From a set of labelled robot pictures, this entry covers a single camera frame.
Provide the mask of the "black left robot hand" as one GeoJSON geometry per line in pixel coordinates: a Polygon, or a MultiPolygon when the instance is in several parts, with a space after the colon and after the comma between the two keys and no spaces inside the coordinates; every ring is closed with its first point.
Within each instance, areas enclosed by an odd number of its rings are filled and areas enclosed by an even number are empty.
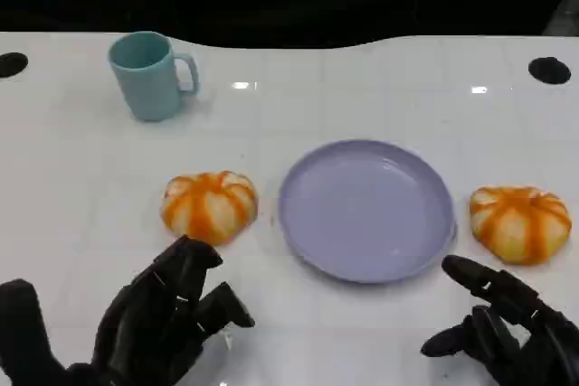
{"type": "Polygon", "coordinates": [[[53,355],[34,286],[1,286],[1,369],[13,385],[175,385],[204,343],[227,325],[255,321],[228,283],[203,292],[223,260],[200,240],[178,238],[115,296],[90,362],[64,367],[53,355]]]}

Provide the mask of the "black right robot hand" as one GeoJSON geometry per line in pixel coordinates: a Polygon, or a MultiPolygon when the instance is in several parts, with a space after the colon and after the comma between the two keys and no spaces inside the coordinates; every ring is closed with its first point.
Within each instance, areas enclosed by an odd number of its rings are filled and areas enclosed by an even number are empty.
{"type": "Polygon", "coordinates": [[[463,352],[485,366],[500,385],[576,385],[578,327],[544,303],[538,293],[502,269],[457,255],[443,271],[487,306],[474,306],[463,321],[421,348],[426,357],[463,352]]]}

